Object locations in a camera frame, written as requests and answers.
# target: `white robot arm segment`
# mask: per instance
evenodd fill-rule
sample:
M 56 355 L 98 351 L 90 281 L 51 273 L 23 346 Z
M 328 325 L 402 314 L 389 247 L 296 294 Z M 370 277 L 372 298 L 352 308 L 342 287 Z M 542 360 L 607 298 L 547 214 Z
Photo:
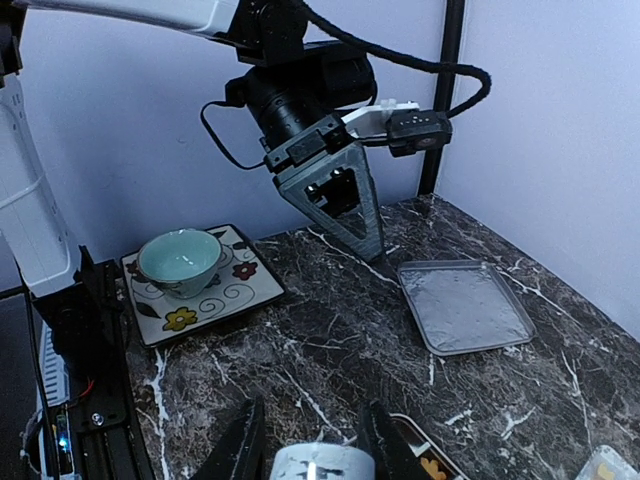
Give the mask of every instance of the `white robot arm segment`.
M 239 1 L 19 0 L 15 5 L 123 18 L 211 38 L 228 31 Z
M 24 113 L 16 75 L 0 88 L 0 229 L 38 297 L 73 285 L 80 250 L 58 211 Z

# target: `floral plate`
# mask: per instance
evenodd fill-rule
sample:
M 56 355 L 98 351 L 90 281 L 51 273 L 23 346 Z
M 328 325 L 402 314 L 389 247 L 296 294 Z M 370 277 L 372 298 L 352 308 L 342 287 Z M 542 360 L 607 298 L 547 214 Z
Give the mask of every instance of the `floral plate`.
M 285 293 L 282 284 L 232 225 L 208 230 L 222 244 L 218 273 L 197 297 L 173 298 L 140 273 L 138 253 L 122 259 L 125 282 L 145 347 L 160 343 L 269 303 Z

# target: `teacup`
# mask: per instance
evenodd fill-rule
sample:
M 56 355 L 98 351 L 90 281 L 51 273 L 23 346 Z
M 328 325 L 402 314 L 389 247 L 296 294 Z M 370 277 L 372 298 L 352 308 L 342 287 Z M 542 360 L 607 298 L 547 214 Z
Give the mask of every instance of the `teacup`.
M 177 298 L 199 295 L 218 270 L 220 241 L 201 230 L 182 229 L 149 241 L 138 253 L 140 272 L 159 290 Z

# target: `dark marble surface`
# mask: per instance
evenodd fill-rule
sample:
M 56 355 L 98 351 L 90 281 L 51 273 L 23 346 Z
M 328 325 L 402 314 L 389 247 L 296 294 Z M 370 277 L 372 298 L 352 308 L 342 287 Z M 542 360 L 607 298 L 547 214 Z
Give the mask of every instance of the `dark marble surface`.
M 323 234 L 258 243 L 290 295 L 157 350 L 128 350 L 158 478 L 186 478 L 238 404 L 262 394 L 271 455 L 354 435 L 379 398 L 472 479 L 572 479 L 608 444 L 640 462 L 640 345 L 576 292 L 437 198 L 382 209 L 387 258 L 370 267 Z M 538 328 L 532 343 L 440 359 L 424 347 L 396 280 L 409 260 L 493 263 Z

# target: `white cup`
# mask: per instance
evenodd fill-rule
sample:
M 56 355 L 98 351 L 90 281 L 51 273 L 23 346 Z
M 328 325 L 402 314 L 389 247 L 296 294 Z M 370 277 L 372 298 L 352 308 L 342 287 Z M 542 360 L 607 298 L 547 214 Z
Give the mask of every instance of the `white cup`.
M 374 480 L 375 462 L 354 447 L 301 443 L 278 451 L 270 480 Z

